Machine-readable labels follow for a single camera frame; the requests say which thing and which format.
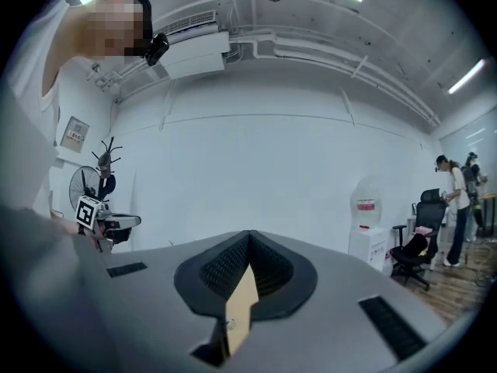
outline electric fan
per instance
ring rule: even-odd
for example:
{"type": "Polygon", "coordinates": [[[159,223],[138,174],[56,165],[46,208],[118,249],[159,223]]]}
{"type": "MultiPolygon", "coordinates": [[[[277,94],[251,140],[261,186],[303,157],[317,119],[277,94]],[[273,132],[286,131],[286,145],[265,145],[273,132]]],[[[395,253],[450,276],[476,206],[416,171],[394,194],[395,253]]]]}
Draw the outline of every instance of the electric fan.
{"type": "Polygon", "coordinates": [[[69,184],[69,199],[75,211],[81,196],[96,198],[99,181],[100,175],[90,166],[83,166],[76,170],[69,184]]]}

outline person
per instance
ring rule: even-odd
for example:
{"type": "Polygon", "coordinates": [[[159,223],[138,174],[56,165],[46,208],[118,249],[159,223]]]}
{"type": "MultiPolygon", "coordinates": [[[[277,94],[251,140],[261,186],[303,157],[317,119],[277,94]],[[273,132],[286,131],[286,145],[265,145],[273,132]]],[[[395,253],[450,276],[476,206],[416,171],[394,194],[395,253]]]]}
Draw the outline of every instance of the person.
{"type": "Polygon", "coordinates": [[[436,158],[436,166],[439,171],[449,172],[452,179],[453,192],[445,195],[445,200],[450,203],[455,201],[457,206],[456,228],[454,229],[454,240],[452,246],[443,260],[446,267],[459,267],[459,257],[464,242],[464,230],[466,229],[467,212],[469,210],[469,197],[466,192],[466,183],[459,165],[452,160],[448,160],[444,155],[436,158]]]}
{"type": "MultiPolygon", "coordinates": [[[[24,114],[50,145],[56,145],[62,66],[76,57],[142,56],[152,36],[149,0],[92,0],[72,7],[65,0],[50,0],[24,30],[3,80],[24,114]]],[[[49,195],[47,173],[33,210],[69,234],[77,233],[75,222],[51,213],[49,195]]]]}
{"type": "Polygon", "coordinates": [[[465,164],[471,170],[478,193],[477,197],[471,201],[470,211],[467,217],[466,231],[464,233],[464,238],[467,242],[473,242],[476,240],[476,231],[478,230],[478,226],[483,226],[481,205],[478,198],[483,196],[481,187],[487,182],[487,178],[481,174],[480,166],[476,161],[477,158],[478,156],[474,152],[469,152],[465,164]]]}

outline air conditioner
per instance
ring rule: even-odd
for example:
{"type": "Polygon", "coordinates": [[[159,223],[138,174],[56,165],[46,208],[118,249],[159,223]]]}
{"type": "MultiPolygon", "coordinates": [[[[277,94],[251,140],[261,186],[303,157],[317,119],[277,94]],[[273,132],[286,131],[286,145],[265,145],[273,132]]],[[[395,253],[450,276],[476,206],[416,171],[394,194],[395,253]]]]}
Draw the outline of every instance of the air conditioner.
{"type": "Polygon", "coordinates": [[[165,33],[170,44],[160,60],[170,78],[224,70],[229,33],[220,32],[214,10],[179,19],[159,32],[165,33]]]}

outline white shirt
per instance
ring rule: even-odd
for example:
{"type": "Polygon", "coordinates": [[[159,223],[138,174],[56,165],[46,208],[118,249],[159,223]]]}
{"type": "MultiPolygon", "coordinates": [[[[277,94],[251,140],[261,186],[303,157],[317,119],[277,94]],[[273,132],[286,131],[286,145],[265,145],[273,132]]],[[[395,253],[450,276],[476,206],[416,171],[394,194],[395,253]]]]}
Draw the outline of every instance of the white shirt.
{"type": "MultiPolygon", "coordinates": [[[[42,96],[43,73],[52,40],[68,9],[65,0],[50,0],[24,30],[5,71],[7,86],[50,145],[54,145],[58,122],[58,75],[50,91],[42,96]]],[[[48,173],[44,175],[33,209],[49,218],[50,184],[48,173]]]]}
{"type": "Polygon", "coordinates": [[[457,167],[450,171],[450,178],[452,179],[452,187],[455,190],[461,190],[461,195],[455,197],[456,206],[458,210],[469,206],[469,197],[466,192],[466,182],[464,181],[463,173],[457,167]]]}

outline dark jeans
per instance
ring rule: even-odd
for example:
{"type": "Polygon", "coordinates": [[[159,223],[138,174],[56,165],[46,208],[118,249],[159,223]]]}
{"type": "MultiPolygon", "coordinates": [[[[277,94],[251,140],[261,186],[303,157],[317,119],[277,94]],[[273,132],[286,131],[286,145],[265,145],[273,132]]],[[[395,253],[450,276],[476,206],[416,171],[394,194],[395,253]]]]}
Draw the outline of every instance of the dark jeans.
{"type": "Polygon", "coordinates": [[[451,264],[459,263],[459,256],[464,243],[464,231],[466,229],[467,213],[469,206],[457,210],[456,228],[454,229],[454,240],[447,254],[447,261],[451,264]]]}

